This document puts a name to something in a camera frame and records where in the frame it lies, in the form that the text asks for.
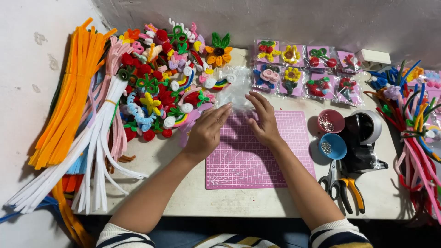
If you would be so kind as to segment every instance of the white table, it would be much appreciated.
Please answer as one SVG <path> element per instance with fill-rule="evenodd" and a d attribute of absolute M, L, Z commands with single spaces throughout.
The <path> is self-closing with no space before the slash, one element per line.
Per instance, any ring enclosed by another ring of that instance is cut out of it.
<path fill-rule="evenodd" d="M 231 52 L 230 65 L 248 65 L 247 50 L 234 49 Z M 371 90 L 370 86 L 363 85 L 364 90 Z M 314 167 L 317 179 L 327 175 L 330 161 L 315 161 L 319 155 L 317 151 L 316 122 L 308 121 L 318 115 L 323 109 L 336 109 L 344 117 L 349 116 L 355 107 L 344 104 L 324 104 L 309 99 L 283 99 L 265 94 L 275 110 L 300 110 L 305 112 L 308 123 L 309 140 L 312 142 Z M 378 101 L 363 96 L 364 109 L 375 111 Z M 356 178 L 356 184 L 363 194 L 366 213 L 361 214 L 355 207 L 352 194 L 348 194 L 349 202 L 354 210 L 347 214 L 348 218 L 366 219 L 408 219 L 413 209 L 408 201 L 408 193 L 399 186 L 398 176 L 393 170 L 396 152 L 393 148 L 391 135 L 386 122 L 382 119 L 382 134 L 375 145 L 375 152 L 379 159 L 388 163 L 389 168 L 365 173 Z M 165 139 L 161 135 L 146 143 L 142 137 L 135 138 L 128 144 L 128 156 L 136 155 L 131 163 L 121 163 L 127 169 L 153 175 L 166 166 L 180 151 L 178 146 L 179 130 Z M 131 192 L 141 186 L 142 180 L 127 178 L 117 172 L 112 175 L 115 181 L 126 191 Z M 109 213 L 124 201 L 121 194 L 110 183 L 106 182 Z M 336 204 L 343 208 L 341 199 Z M 167 216 L 224 216 L 224 217 L 290 217 L 299 218 L 300 215 L 293 205 L 287 188 L 256 188 L 256 189 L 205 189 L 205 161 L 199 163 L 182 181 L 168 203 L 164 215 Z"/>

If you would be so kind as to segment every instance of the left hand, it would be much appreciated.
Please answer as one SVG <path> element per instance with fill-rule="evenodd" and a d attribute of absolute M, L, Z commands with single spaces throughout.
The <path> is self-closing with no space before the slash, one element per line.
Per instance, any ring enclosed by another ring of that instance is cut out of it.
<path fill-rule="evenodd" d="M 221 127 L 231 113 L 231 103 L 214 109 L 207 109 L 191 129 L 187 145 L 182 153 L 188 155 L 196 164 L 210 155 L 219 145 Z"/>

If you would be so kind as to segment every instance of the pliers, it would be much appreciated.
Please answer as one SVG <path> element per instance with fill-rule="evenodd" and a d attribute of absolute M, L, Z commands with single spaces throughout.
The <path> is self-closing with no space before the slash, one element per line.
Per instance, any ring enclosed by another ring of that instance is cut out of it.
<path fill-rule="evenodd" d="M 355 185 L 355 180 L 353 178 L 347 177 L 347 178 L 340 178 L 338 180 L 338 183 L 340 184 L 340 196 L 341 200 L 344 204 L 344 207 L 346 208 L 346 211 L 349 214 L 352 214 L 352 208 L 348 201 L 348 186 L 349 188 L 354 192 L 355 198 L 357 200 L 357 206 L 359 208 L 360 213 L 364 214 L 364 199 L 363 195 L 361 194 L 361 191 Z"/>

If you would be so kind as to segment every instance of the blue bowl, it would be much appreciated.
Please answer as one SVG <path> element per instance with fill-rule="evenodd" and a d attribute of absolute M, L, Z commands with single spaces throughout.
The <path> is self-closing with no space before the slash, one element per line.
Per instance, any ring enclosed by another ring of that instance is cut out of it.
<path fill-rule="evenodd" d="M 324 141 L 329 142 L 329 144 L 331 145 L 331 153 L 329 155 L 326 155 L 325 152 L 321 149 L 321 143 Z M 346 152 L 348 151 L 344 140 L 340 136 L 333 133 L 327 133 L 323 135 L 323 137 L 320 139 L 320 143 L 318 144 L 318 149 L 326 157 L 336 160 L 344 158 L 346 156 Z"/>

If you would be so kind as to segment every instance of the hand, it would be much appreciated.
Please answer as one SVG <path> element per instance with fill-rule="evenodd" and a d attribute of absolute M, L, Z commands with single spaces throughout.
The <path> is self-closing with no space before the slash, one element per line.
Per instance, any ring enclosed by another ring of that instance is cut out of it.
<path fill-rule="evenodd" d="M 196 164 L 207 158 L 219 145 L 221 127 L 230 113 L 231 103 L 218 109 L 207 109 L 191 128 L 190 137 L 182 153 L 188 155 Z"/>
<path fill-rule="evenodd" d="M 247 124 L 251 127 L 257 140 L 266 147 L 273 147 L 276 144 L 283 144 L 284 141 L 277 129 L 276 117 L 274 116 L 274 108 L 269 101 L 257 92 L 250 91 L 250 94 L 246 94 L 245 98 L 248 99 L 256 108 L 256 112 L 259 115 L 260 127 L 257 125 L 255 119 L 250 118 L 247 120 Z"/>

